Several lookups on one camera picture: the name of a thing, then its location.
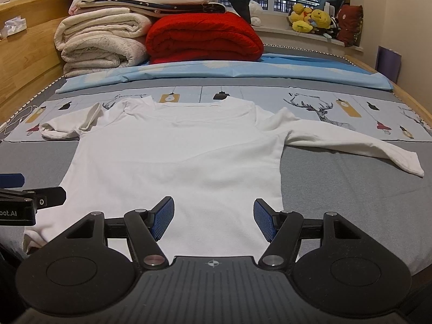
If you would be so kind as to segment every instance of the brown plush pillow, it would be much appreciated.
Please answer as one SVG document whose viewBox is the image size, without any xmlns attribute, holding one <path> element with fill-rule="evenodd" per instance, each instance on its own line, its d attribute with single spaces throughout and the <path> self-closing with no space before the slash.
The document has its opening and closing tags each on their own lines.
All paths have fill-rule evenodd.
<svg viewBox="0 0 432 324">
<path fill-rule="evenodd" d="M 343 5 L 337 14 L 340 31 L 337 35 L 345 47 L 354 45 L 362 32 L 363 6 Z"/>
</svg>

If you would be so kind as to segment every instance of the purple folder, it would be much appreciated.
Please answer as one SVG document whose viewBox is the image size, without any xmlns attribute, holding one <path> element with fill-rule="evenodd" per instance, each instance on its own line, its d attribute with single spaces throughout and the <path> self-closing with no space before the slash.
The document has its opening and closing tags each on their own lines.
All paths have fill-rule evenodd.
<svg viewBox="0 0 432 324">
<path fill-rule="evenodd" d="M 378 46 L 377 62 L 375 70 L 388 77 L 392 82 L 397 83 L 402 56 L 393 50 Z"/>
</svg>

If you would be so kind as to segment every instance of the tissue box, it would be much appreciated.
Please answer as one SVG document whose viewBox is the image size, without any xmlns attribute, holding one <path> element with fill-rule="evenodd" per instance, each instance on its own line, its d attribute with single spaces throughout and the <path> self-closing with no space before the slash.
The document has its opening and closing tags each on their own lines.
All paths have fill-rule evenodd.
<svg viewBox="0 0 432 324">
<path fill-rule="evenodd" d="M 0 31 L 1 38 L 7 38 L 12 34 L 19 33 L 27 29 L 27 22 L 25 18 L 21 18 L 21 16 L 9 19 L 4 23 L 4 28 Z"/>
</svg>

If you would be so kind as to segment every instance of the red blanket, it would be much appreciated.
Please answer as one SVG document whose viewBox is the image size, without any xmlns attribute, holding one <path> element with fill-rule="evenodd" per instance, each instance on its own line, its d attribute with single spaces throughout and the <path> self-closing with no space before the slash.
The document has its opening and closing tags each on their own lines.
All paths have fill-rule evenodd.
<svg viewBox="0 0 432 324">
<path fill-rule="evenodd" d="M 153 64 L 198 59 L 256 61 L 264 51 L 252 27 L 231 12 L 163 17 L 150 28 L 146 47 Z"/>
</svg>

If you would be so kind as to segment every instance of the gray bed sheet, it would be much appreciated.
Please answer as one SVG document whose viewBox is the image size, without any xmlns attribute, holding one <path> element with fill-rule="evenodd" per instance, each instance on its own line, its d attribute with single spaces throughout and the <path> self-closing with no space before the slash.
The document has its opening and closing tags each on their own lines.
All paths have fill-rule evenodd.
<svg viewBox="0 0 432 324">
<path fill-rule="evenodd" d="M 391 93 L 362 87 L 273 78 L 137 81 L 54 95 L 51 99 L 169 85 L 297 86 L 398 101 Z M 432 161 L 429 158 L 432 143 L 391 143 L 418 153 L 424 178 L 405 173 L 388 160 L 325 149 L 285 147 L 280 163 L 283 204 L 305 218 L 322 218 L 328 211 L 340 213 L 394 252 L 415 274 L 432 263 Z M 77 145 L 77 141 L 3 141 L 0 173 L 23 173 L 24 188 L 57 186 L 68 170 Z M 22 228 L 0 227 L 0 242 L 21 250 Z M 304 241 L 300 255 L 318 246 L 319 241 Z"/>
</svg>

